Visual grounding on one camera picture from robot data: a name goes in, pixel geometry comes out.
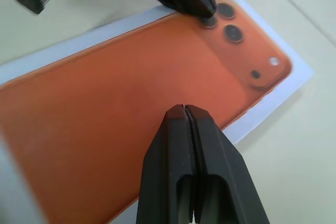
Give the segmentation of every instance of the phone back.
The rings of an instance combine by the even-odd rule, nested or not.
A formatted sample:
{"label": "phone back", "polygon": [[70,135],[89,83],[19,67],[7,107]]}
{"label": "phone back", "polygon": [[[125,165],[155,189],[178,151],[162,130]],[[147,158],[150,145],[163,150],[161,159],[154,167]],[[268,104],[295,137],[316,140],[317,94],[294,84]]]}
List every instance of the phone back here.
{"label": "phone back", "polygon": [[218,1],[235,15],[211,29],[173,14],[1,86],[4,139],[50,223],[106,223],[132,204],[172,106],[198,106],[224,128],[288,75],[260,28]]}

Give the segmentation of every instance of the camera lens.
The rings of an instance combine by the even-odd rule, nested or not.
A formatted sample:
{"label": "camera lens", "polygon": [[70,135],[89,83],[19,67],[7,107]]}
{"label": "camera lens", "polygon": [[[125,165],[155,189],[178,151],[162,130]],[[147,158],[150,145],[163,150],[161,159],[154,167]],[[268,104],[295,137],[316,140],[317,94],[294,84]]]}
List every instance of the camera lens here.
{"label": "camera lens", "polygon": [[217,25],[217,18],[212,16],[211,18],[202,18],[201,22],[205,28],[213,28]]}
{"label": "camera lens", "polygon": [[261,77],[260,73],[257,70],[251,71],[251,75],[254,79],[259,79]]}
{"label": "camera lens", "polygon": [[234,25],[224,27],[224,34],[233,43],[241,42],[243,39],[242,31]]}
{"label": "camera lens", "polygon": [[227,19],[231,19],[235,17],[235,10],[232,8],[232,6],[224,3],[218,4],[218,13]]}

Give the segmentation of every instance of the flash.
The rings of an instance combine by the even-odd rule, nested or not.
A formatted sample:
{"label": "flash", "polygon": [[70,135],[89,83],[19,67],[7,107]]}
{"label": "flash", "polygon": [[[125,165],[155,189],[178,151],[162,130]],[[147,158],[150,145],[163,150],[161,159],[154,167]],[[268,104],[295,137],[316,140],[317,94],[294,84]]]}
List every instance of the flash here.
{"label": "flash", "polygon": [[269,63],[271,63],[272,66],[279,65],[279,60],[275,57],[269,58]]}

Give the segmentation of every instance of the phone image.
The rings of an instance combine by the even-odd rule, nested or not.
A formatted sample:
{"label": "phone image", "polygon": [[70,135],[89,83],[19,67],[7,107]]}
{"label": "phone image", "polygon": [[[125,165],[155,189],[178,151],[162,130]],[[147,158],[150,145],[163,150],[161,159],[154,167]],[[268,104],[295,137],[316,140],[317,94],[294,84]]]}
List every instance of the phone image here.
{"label": "phone image", "polygon": [[291,72],[232,0],[178,13],[0,87],[4,139],[50,223],[107,223],[137,200],[142,162],[176,104],[224,129]]}

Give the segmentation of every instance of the white table surface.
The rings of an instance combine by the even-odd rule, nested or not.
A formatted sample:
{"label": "white table surface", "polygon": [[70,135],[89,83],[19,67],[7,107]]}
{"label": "white table surface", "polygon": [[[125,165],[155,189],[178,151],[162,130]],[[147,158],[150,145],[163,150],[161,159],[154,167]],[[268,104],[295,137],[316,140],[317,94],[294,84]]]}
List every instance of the white table surface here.
{"label": "white table surface", "polygon": [[[336,223],[335,0],[247,1],[316,73],[237,148],[271,223]],[[51,0],[35,16],[0,0],[0,63],[157,4]]]}

